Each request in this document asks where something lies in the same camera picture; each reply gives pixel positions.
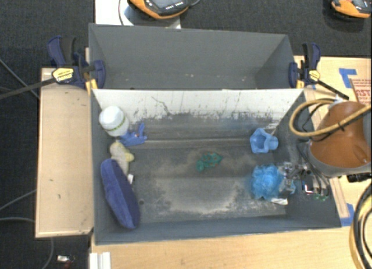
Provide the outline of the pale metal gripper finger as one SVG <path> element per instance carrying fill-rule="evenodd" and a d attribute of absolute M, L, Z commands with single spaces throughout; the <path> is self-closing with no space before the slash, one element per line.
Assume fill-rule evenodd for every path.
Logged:
<path fill-rule="evenodd" d="M 288 198 L 294 193 L 294 181 L 284 178 L 278 186 L 278 189 L 270 199 L 270 202 L 278 205 L 288 205 Z"/>
<path fill-rule="evenodd" d="M 276 167 L 282 175 L 290 175 L 294 169 L 294 165 L 291 162 L 277 163 Z"/>

